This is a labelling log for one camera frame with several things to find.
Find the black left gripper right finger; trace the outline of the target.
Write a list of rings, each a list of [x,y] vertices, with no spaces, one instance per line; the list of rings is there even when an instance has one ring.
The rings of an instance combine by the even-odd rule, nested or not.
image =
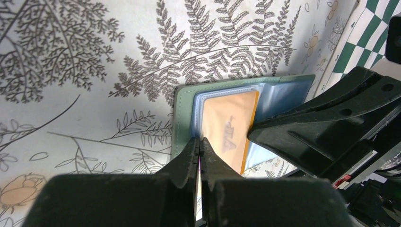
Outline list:
[[[200,143],[202,215],[209,227],[350,227],[332,185],[315,178],[244,178]]]

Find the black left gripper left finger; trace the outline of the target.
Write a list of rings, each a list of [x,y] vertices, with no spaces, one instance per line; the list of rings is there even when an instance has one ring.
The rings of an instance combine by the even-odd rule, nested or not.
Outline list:
[[[57,175],[23,226],[194,227],[199,145],[199,138],[191,138],[152,175]]]

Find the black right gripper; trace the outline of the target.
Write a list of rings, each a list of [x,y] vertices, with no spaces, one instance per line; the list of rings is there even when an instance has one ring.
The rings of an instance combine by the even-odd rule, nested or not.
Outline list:
[[[248,139],[329,179],[329,226],[401,224],[401,83],[356,66],[301,106],[253,125]]]

